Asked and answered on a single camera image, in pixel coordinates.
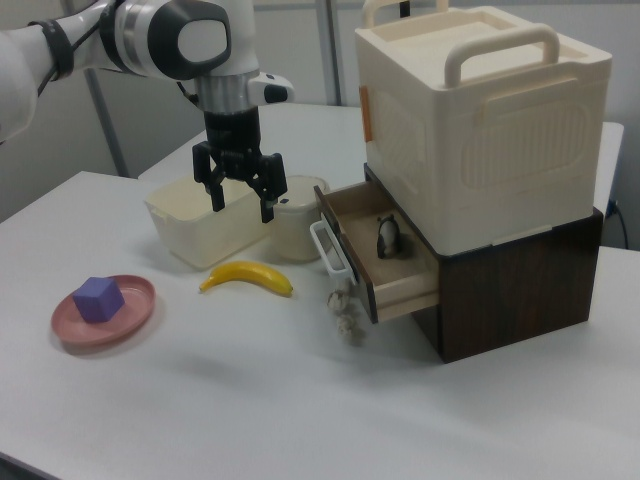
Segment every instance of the small figurine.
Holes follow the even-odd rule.
[[[400,227],[393,214],[378,217],[378,258],[390,258],[402,250]]]

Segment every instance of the purple block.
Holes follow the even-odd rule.
[[[85,322],[107,322],[124,305],[124,297],[113,278],[91,277],[73,294]]]

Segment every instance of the white drawer handle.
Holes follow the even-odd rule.
[[[329,257],[327,257],[327,252],[324,251],[322,242],[318,237],[318,232],[322,230],[325,231],[325,233],[329,237],[329,240],[331,240],[331,244],[333,245],[333,248],[336,250],[338,257],[340,258],[340,262],[342,262],[343,268],[341,268],[340,270],[336,270],[335,268],[333,268],[333,266],[331,265],[331,262],[329,261]],[[324,262],[324,266],[327,269],[329,276],[334,281],[336,281],[337,284],[341,284],[345,280],[351,280],[351,283],[355,285],[356,278],[355,278],[355,275],[353,274],[353,270],[351,269],[351,265],[349,265],[349,261],[347,260],[347,257],[344,254],[344,252],[342,251],[342,247],[338,243],[338,239],[333,234],[333,231],[331,230],[329,225],[327,225],[327,221],[324,218],[324,215],[322,216],[322,220],[312,224],[311,227],[309,227],[309,231],[311,232],[311,237],[313,238],[313,242],[316,244],[318,253],[322,258],[322,261]]]
[[[560,57],[558,34],[551,27],[542,23],[509,28],[495,35],[478,37],[460,43],[451,49],[445,62],[445,84],[447,88],[455,88],[460,85],[462,64],[471,57],[539,42],[544,44],[542,65],[557,63]]]
[[[403,0],[367,0],[362,7],[364,28],[373,28],[375,26],[375,13],[379,8],[402,1]],[[449,0],[436,0],[436,8],[438,12],[446,12],[449,10]]]

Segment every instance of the yellow banana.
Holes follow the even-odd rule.
[[[284,296],[291,296],[293,287],[289,279],[277,270],[257,262],[229,262],[211,270],[211,275],[200,285],[200,293],[215,285],[241,280],[261,285]]]

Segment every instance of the white container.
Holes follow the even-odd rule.
[[[263,238],[260,199],[245,183],[223,183],[225,208],[214,212],[211,197],[192,176],[151,193],[145,204],[162,243],[188,264],[206,269]]]
[[[271,243],[278,254],[288,260],[309,262],[319,257],[309,233],[320,220],[314,187],[327,193],[327,182],[317,177],[287,177],[287,193],[273,207]]]
[[[367,160],[453,255],[592,214],[611,56],[491,7],[356,31]]]

